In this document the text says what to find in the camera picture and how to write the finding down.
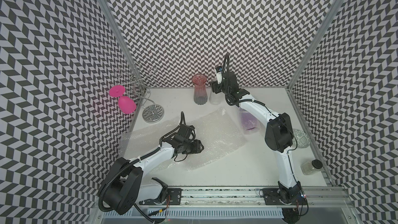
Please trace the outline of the clear ribbed glass vase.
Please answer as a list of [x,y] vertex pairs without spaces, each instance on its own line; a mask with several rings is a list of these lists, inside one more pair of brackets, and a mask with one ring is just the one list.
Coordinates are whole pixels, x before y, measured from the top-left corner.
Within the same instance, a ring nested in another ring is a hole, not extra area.
[[209,102],[212,105],[219,105],[224,100],[224,94],[214,93],[213,91],[210,92]]

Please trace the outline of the red black ribbed vase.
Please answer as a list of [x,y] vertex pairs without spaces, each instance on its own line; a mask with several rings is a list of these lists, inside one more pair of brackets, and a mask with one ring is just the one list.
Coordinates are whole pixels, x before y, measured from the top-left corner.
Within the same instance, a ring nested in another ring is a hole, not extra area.
[[202,74],[196,74],[192,78],[194,84],[194,102],[198,105],[204,105],[207,102],[206,83],[207,77]]

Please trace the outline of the clear bubble wrap roll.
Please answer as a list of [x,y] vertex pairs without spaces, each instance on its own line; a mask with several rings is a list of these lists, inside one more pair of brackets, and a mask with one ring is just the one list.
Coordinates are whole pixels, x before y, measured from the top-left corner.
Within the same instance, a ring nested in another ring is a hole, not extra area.
[[196,139],[204,146],[201,153],[189,155],[182,162],[189,172],[218,161],[247,143],[247,139],[224,108],[188,124],[195,127]]

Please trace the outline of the clear bubble wrap sheet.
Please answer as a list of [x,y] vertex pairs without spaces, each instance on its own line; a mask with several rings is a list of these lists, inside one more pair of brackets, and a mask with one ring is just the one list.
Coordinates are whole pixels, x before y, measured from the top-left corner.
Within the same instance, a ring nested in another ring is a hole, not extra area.
[[150,124],[149,127],[121,135],[119,158],[134,159],[154,150],[159,144],[159,139],[176,128],[178,118],[167,120],[163,123]]

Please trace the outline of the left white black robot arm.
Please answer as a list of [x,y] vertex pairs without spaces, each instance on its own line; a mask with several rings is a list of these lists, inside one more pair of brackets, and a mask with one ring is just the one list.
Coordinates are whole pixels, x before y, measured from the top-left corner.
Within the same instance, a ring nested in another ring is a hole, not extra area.
[[99,209],[123,215],[142,201],[164,203],[168,185],[156,177],[147,177],[149,172],[179,154],[188,156],[203,150],[195,127],[181,123],[162,136],[155,149],[133,159],[117,159],[98,190]]

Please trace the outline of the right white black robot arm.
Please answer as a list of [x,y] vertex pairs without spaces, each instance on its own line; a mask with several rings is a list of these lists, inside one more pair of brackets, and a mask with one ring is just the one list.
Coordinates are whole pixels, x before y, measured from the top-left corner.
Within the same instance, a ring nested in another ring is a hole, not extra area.
[[230,106],[237,106],[258,119],[265,127],[264,140],[269,149],[274,152],[279,181],[277,194],[282,204],[293,203],[298,196],[304,197],[300,181],[295,176],[292,164],[295,138],[290,116],[269,109],[264,103],[255,99],[247,90],[237,84],[235,74],[217,72],[216,80],[210,83],[215,94],[223,93]]

